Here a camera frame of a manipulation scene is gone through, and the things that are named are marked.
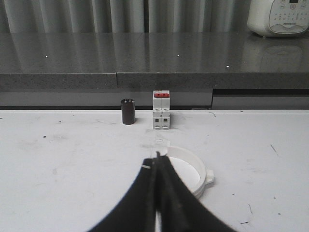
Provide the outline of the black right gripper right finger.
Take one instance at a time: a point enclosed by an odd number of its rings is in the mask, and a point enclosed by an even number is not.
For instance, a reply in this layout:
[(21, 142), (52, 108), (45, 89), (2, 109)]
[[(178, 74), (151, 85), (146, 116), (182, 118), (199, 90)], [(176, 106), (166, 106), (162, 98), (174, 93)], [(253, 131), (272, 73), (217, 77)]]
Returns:
[(190, 192), (169, 158), (156, 153), (157, 208), (163, 232), (233, 232)]

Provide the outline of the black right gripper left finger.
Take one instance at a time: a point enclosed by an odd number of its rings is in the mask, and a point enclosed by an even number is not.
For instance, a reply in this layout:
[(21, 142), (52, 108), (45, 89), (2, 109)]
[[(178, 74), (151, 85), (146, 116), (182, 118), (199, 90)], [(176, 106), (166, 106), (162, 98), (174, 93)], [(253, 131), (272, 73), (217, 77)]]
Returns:
[(154, 159), (144, 159), (133, 184), (115, 208), (91, 232), (153, 232), (155, 231)]

